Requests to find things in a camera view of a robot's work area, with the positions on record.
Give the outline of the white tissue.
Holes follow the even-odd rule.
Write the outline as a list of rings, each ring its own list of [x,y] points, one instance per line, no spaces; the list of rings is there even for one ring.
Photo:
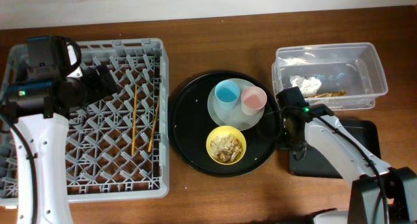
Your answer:
[[[291,76],[290,83],[292,87],[298,87],[305,98],[316,95],[322,85],[320,79],[315,77],[304,78],[301,76]]]

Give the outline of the pink plastic cup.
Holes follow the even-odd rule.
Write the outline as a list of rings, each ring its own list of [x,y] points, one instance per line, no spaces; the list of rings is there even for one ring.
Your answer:
[[[241,108],[246,115],[255,115],[267,102],[266,92],[260,87],[248,87],[241,96]]]

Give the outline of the gold snack wrapper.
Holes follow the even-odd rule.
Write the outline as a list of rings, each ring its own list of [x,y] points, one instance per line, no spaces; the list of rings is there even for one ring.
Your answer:
[[[313,96],[308,96],[308,98],[329,98],[329,97],[339,97],[339,96],[346,96],[346,95],[347,95],[347,91],[342,90],[339,92],[328,92],[328,93],[323,93],[323,94],[316,94]]]

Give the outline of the wooden chopstick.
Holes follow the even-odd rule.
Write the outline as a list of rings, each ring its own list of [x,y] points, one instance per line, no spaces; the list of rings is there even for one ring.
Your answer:
[[[157,121],[158,121],[159,109],[160,109],[160,99],[158,99],[158,102],[157,102],[157,105],[156,105],[156,108],[155,108],[154,120],[153,120],[153,123],[152,123],[152,130],[151,130],[151,140],[149,141],[149,145],[148,145],[148,149],[147,149],[148,153],[152,152],[152,147],[153,147],[153,143],[154,143],[154,133],[155,133],[156,125],[157,125]]]
[[[137,111],[137,85],[134,85],[135,91],[134,91],[134,110],[132,112],[132,148],[131,148],[131,156],[134,156],[135,153],[135,143],[136,143],[136,111]]]

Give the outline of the yellow bowl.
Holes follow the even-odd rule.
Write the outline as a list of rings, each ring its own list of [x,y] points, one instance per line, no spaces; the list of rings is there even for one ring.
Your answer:
[[[209,156],[221,165],[237,163],[244,157],[246,149],[246,139],[242,132],[232,126],[213,129],[206,140]]]

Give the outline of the food scraps pile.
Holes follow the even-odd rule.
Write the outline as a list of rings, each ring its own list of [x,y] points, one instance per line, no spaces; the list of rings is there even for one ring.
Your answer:
[[[208,151],[212,158],[219,163],[234,163],[243,153],[242,142],[233,134],[216,136],[210,142]]]

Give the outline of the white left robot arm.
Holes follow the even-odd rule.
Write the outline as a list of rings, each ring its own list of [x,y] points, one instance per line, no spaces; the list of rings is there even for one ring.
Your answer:
[[[72,76],[81,49],[71,38],[27,39],[29,60],[1,99],[1,118],[13,136],[18,162],[18,223],[72,223],[65,146],[70,114],[117,92],[107,66]]]

